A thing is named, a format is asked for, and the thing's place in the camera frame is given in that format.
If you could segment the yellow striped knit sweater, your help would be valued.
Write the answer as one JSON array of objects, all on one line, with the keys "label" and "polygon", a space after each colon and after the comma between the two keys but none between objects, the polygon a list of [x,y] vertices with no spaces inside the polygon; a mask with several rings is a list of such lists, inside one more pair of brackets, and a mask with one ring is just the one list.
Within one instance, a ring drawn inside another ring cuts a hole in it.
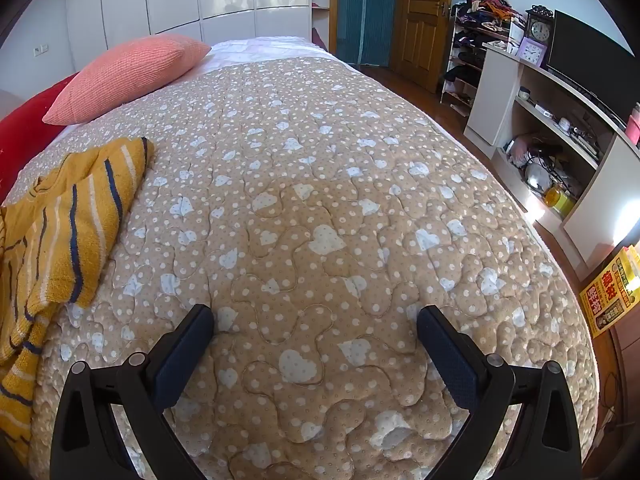
[{"label": "yellow striped knit sweater", "polygon": [[1,209],[1,441],[21,465],[49,324],[92,303],[153,154],[144,136],[70,153]]}]

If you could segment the shoe rack with clothes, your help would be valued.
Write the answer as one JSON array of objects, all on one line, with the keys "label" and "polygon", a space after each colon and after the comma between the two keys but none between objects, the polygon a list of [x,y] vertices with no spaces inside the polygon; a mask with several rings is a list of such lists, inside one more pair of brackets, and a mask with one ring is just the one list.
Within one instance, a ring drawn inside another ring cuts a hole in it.
[{"label": "shoe rack with clothes", "polygon": [[440,102],[464,119],[471,114],[487,48],[506,50],[512,22],[524,24],[508,0],[461,0],[451,7],[438,93]]}]

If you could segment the yellow printed box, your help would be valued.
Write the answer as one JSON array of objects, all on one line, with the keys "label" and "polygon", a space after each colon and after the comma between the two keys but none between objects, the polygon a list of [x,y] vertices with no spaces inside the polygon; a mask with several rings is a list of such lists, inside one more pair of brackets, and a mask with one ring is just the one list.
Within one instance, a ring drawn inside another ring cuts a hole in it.
[{"label": "yellow printed box", "polygon": [[639,303],[639,273],[638,246],[623,247],[580,292],[592,338],[609,330]]}]

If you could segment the white shelf cabinet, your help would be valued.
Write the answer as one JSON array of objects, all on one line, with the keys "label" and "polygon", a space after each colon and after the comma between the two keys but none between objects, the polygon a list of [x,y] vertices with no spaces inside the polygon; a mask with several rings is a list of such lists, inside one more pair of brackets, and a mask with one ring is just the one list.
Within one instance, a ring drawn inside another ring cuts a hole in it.
[{"label": "white shelf cabinet", "polygon": [[465,136],[584,280],[639,239],[639,150],[552,73],[486,49]]}]

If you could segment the red embroidered pillow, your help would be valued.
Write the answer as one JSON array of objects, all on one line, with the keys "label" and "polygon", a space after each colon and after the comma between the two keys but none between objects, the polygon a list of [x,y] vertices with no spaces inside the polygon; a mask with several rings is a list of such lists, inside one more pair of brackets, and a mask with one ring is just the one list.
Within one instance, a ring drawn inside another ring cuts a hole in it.
[{"label": "red embroidered pillow", "polygon": [[0,198],[13,188],[20,171],[64,129],[42,118],[75,74],[60,80],[26,101],[0,122]]}]

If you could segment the beige heart pattern quilt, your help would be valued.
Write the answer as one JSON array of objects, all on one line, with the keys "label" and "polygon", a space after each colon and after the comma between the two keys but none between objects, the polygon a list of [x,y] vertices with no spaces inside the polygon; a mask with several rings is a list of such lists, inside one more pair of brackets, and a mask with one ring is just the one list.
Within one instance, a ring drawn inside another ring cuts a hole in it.
[{"label": "beige heart pattern quilt", "polygon": [[9,201],[118,138],[155,153],[92,304],[49,328],[33,477],[73,362],[149,350],[194,304],[217,333],[168,420],[208,478],[428,474],[465,412],[416,340],[427,304],[510,364],[558,362],[590,448],[597,363],[570,285],[502,185],[400,96],[328,58],[218,68],[50,144]]}]

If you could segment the black television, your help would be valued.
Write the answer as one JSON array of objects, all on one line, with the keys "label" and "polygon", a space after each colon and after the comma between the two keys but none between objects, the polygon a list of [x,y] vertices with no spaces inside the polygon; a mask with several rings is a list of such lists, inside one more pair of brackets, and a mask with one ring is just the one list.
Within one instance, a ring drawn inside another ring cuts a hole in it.
[{"label": "black television", "polygon": [[625,128],[639,102],[639,60],[633,54],[597,29],[556,11],[547,66]]}]

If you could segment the pink knit pillow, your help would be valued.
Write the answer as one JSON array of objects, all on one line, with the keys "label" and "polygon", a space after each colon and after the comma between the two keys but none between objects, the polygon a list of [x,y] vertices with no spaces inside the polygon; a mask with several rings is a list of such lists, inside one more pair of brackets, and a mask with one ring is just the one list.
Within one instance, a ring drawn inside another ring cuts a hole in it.
[{"label": "pink knit pillow", "polygon": [[42,121],[54,126],[91,122],[180,78],[209,50],[208,44],[178,34],[146,36],[119,44],[78,72]]}]

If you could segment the purple square clock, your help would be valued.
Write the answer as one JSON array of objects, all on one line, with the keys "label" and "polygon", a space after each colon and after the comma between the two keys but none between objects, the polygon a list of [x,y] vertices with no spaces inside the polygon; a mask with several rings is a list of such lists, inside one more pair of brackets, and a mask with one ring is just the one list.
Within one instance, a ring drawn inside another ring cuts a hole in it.
[{"label": "purple square clock", "polygon": [[547,46],[538,41],[524,37],[518,47],[516,56],[529,64],[540,67],[544,62],[544,56],[547,52]]}]

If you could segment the dark ornate clock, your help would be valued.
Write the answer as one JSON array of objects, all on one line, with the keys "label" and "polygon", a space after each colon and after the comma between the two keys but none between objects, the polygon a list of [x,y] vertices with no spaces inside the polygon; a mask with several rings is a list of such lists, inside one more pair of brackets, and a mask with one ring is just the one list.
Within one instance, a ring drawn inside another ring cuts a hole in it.
[{"label": "dark ornate clock", "polygon": [[553,12],[545,6],[532,6],[526,13],[525,37],[548,46],[553,34]]}]

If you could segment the white glossy wardrobe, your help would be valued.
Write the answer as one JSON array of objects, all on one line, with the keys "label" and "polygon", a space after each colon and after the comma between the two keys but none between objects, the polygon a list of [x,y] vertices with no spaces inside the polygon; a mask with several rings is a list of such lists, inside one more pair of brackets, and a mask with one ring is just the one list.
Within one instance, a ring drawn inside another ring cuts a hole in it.
[{"label": "white glossy wardrobe", "polygon": [[311,33],[311,0],[66,0],[70,52],[81,70],[124,42],[174,32],[219,44]]}]

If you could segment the teal curtain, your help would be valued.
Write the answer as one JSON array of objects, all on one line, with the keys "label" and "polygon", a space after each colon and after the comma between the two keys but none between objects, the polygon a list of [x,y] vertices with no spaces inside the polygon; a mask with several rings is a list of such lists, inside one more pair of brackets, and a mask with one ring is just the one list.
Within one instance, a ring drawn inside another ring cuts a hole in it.
[{"label": "teal curtain", "polygon": [[338,0],[336,56],[350,65],[390,62],[395,0]]}]

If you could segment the wooden door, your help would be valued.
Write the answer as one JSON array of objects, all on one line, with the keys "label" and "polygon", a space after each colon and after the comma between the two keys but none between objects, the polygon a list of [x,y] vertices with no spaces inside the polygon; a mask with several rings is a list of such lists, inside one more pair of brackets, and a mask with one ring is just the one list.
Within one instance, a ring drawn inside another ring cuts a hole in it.
[{"label": "wooden door", "polygon": [[451,0],[395,0],[390,68],[435,92],[449,27]]}]

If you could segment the wall power socket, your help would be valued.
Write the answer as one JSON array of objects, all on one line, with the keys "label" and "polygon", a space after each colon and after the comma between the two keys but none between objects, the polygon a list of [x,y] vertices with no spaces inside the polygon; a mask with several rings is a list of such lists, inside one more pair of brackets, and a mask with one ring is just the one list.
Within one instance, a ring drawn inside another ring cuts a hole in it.
[{"label": "wall power socket", "polygon": [[34,47],[34,57],[43,55],[49,51],[49,46],[47,44],[40,44],[38,47]]}]

